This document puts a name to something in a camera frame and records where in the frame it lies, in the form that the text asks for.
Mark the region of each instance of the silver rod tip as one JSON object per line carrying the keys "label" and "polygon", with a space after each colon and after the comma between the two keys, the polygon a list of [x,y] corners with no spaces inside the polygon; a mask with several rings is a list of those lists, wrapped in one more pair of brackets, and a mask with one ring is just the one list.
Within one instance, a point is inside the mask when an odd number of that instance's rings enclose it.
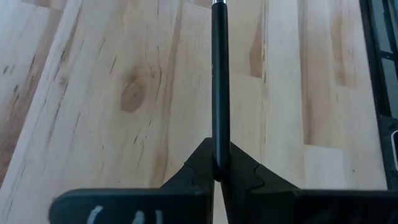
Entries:
{"label": "silver rod tip", "polygon": [[226,4],[226,0],[213,0],[213,4],[221,3],[221,2]]}

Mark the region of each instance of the white handwritten marking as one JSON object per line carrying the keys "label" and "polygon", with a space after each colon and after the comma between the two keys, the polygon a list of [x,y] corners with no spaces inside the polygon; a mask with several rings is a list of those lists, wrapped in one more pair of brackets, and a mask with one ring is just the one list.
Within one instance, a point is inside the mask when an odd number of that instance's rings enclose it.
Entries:
{"label": "white handwritten marking", "polygon": [[138,211],[136,217],[132,221],[132,224],[145,224],[145,214],[143,211]]}
{"label": "white handwritten marking", "polygon": [[156,224],[163,224],[163,212],[160,210],[156,210]]}
{"label": "white handwritten marking", "polygon": [[102,211],[102,209],[104,209],[104,207],[102,207],[102,206],[100,206],[100,205],[98,205],[97,207],[95,207],[95,208],[91,211],[90,215],[88,216],[87,224],[94,224],[95,218],[96,218],[97,215]]}

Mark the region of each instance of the wood grain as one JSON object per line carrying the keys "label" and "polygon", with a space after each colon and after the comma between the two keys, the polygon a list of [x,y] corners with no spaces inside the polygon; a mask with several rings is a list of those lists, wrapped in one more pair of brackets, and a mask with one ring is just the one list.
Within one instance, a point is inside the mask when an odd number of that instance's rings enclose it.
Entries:
{"label": "wood grain", "polygon": [[22,0],[22,2],[35,4],[49,9],[63,10],[68,0]]}
{"label": "wood grain", "polygon": [[[232,141],[299,187],[385,189],[359,3],[228,6]],[[49,21],[50,9],[34,10]],[[37,43],[47,29],[34,31]],[[211,136],[210,34],[208,1],[67,1],[0,190],[0,222],[46,223],[70,189],[173,176]],[[19,47],[28,65],[49,47],[32,46]],[[0,99],[15,100],[15,86],[0,85]],[[214,222],[226,223],[219,186]]]}
{"label": "wood grain", "polygon": [[62,13],[10,2],[0,17],[0,185]]}

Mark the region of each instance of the light wood plank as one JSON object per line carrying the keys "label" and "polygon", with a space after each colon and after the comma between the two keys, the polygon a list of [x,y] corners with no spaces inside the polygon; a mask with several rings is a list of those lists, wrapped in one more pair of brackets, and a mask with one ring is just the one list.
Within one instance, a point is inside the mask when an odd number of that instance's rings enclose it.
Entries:
{"label": "light wood plank", "polygon": [[191,153],[211,137],[211,11],[185,3],[176,46],[170,105],[167,175],[173,176]]}
{"label": "light wood plank", "polygon": [[9,2],[0,16],[0,185],[62,13]]}
{"label": "light wood plank", "polygon": [[305,181],[308,189],[347,189],[341,149],[305,146]]}
{"label": "light wood plank", "polygon": [[297,1],[266,1],[261,162],[304,186],[303,122]]}
{"label": "light wood plank", "polygon": [[305,144],[343,151],[347,188],[385,189],[359,2],[298,3]]}

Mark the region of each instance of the black frame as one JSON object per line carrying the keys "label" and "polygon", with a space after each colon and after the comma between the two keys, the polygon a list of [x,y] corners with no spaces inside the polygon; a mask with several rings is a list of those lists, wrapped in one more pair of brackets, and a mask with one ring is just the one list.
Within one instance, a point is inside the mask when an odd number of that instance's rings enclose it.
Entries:
{"label": "black frame", "polygon": [[389,190],[398,190],[398,164],[395,152],[398,147],[394,146],[396,142],[393,142],[391,138],[394,131],[398,130],[398,119],[392,117],[391,101],[387,91],[388,81],[382,63],[383,60],[393,61],[398,77],[398,48],[393,27],[394,17],[391,15],[389,0],[380,1],[383,5],[384,25],[391,52],[383,51],[380,48],[380,37],[374,15],[376,9],[373,7],[372,0],[360,0],[360,4],[387,186]]}

